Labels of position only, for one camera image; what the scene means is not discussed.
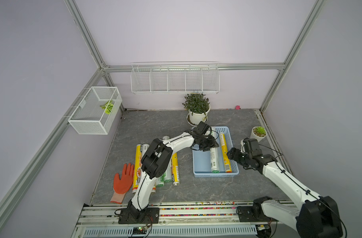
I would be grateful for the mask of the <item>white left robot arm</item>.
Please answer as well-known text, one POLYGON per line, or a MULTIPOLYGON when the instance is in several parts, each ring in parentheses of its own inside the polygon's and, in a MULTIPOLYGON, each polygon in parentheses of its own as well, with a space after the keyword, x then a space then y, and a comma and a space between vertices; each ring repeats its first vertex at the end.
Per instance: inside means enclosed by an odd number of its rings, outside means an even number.
POLYGON ((168 140, 154 139, 142 157, 141 180, 138 191, 128 203, 128 211, 134 218, 144 215, 144 210, 149 205, 149 198, 157 178, 166 171, 172 156, 185 149, 192 149, 198 145, 198 150, 209 151, 219 145, 214 136, 212 128, 204 122, 197 127, 186 130, 181 135, 168 140))

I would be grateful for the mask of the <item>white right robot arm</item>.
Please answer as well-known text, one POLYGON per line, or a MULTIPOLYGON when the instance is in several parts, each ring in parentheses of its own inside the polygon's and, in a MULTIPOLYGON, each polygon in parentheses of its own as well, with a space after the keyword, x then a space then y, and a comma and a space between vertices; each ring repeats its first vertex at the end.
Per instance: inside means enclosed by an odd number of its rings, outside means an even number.
POLYGON ((341 220, 338 205, 330 196, 323 197, 298 181, 270 154, 264 155, 256 139, 245 138, 241 149, 227 152, 230 160, 244 169, 253 169, 278 186, 295 204, 283 205, 269 196, 257 198, 251 207, 238 207, 241 221, 268 218, 298 232, 302 238, 346 238, 347 228, 341 220))

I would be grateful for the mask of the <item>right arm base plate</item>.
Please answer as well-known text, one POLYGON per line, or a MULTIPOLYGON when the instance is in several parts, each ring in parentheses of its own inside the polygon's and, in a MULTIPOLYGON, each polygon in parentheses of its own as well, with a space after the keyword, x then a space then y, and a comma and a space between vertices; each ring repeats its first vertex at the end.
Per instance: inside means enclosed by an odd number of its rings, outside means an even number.
POLYGON ((236 208, 236 214, 238 215, 240 222, 271 223, 277 221, 274 218, 265 216, 261 209, 253 206, 238 206, 236 208))

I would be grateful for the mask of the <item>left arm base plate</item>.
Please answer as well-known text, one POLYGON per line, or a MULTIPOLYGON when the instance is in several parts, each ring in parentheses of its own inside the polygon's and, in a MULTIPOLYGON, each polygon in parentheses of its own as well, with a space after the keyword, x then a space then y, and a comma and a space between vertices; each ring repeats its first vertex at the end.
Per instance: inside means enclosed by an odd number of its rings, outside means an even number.
POLYGON ((123 208, 120 210, 118 223, 123 224, 158 224, 160 209, 158 207, 147 207, 137 211, 133 208, 123 208))

